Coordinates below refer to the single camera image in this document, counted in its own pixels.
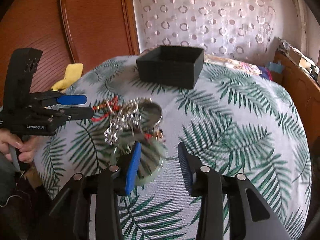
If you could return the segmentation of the person's left hand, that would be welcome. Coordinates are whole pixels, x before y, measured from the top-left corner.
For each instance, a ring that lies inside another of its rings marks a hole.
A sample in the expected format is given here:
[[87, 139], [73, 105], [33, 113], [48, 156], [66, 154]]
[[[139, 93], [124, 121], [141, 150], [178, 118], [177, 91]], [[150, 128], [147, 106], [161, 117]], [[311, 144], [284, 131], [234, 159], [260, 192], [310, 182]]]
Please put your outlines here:
[[22, 140], [14, 134], [11, 134], [7, 129], [1, 129], [1, 153], [9, 160], [12, 161], [9, 147], [18, 149], [18, 159], [23, 163], [31, 163], [37, 151], [39, 144], [39, 137], [31, 137], [28, 141], [22, 142]]

